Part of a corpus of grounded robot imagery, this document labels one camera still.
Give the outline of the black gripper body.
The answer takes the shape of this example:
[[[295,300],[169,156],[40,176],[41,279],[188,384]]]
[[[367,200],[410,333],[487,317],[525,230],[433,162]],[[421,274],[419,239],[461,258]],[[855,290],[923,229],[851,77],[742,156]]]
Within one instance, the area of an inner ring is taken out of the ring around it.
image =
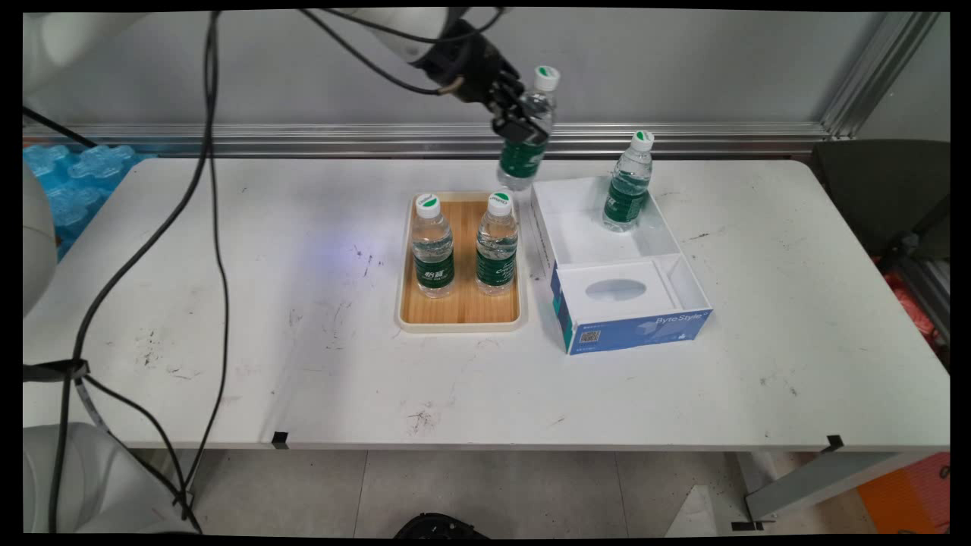
[[[413,66],[458,100],[486,108],[502,105],[502,75],[520,73],[482,33],[467,21],[452,21],[438,42]]]

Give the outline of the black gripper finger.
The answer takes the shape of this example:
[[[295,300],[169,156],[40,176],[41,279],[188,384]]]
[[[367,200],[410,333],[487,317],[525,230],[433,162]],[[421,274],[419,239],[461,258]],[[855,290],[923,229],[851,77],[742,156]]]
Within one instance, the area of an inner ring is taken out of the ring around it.
[[[534,113],[535,111],[530,103],[526,86],[517,75],[502,75],[502,111],[503,113]]]
[[[492,130],[509,143],[544,145],[549,131],[535,118],[530,117],[521,106],[495,106],[493,109]]]

